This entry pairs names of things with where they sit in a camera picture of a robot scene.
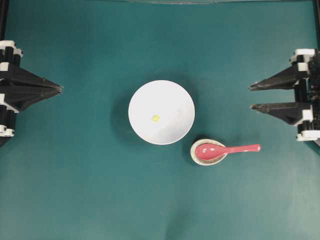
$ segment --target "pink spoon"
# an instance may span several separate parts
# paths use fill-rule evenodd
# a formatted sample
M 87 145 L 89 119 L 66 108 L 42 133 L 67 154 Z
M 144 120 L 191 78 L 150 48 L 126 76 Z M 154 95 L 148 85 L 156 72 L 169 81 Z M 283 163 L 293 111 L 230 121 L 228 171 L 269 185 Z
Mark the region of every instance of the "pink spoon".
M 259 152 L 260 144 L 247 146 L 219 146 L 212 143 L 201 144 L 195 149 L 195 155 L 201 160 L 210 160 L 218 158 L 224 154 L 234 154 L 241 152 Z

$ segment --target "green tabletop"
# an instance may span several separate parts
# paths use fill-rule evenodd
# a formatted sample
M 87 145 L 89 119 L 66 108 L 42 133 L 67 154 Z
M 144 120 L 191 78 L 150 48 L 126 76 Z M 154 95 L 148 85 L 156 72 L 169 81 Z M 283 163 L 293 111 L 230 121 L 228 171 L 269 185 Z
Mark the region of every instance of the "green tabletop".
M 0 149 L 1 240 L 320 239 L 318 148 L 250 110 L 294 93 L 248 90 L 317 47 L 312 1 L 12 0 L 6 38 L 21 67 L 64 89 L 21 112 Z M 132 94 L 152 80 L 195 103 L 174 144 L 129 124 Z M 200 138 L 262 151 L 203 167 L 190 157 Z

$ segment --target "spoon handle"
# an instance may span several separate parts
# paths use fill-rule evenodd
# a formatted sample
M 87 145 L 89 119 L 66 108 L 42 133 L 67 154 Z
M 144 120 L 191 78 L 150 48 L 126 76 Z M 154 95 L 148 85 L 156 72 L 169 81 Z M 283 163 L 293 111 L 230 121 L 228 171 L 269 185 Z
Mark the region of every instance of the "spoon handle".
M 260 144 L 253 144 L 247 146 L 227 146 L 224 148 L 227 154 L 242 153 L 242 152 L 259 152 L 261 150 Z

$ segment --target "yellow food piece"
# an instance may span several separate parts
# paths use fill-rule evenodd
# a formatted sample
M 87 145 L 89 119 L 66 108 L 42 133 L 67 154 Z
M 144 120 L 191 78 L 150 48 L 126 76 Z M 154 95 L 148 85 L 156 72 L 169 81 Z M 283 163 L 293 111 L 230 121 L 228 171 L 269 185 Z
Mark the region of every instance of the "yellow food piece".
M 160 120 L 160 116 L 158 114 L 153 115 L 153 117 L 151 118 L 152 121 L 154 121 L 155 123 L 159 122 Z

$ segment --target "white bowl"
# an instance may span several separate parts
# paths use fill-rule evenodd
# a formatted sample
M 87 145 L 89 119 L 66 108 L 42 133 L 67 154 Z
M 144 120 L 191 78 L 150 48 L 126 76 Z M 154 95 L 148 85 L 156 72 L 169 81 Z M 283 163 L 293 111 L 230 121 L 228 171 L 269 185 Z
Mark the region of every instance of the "white bowl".
M 128 115 L 140 138 L 151 144 L 166 145 L 175 143 L 189 132 L 195 119 L 195 105 L 179 84 L 156 80 L 134 93 Z

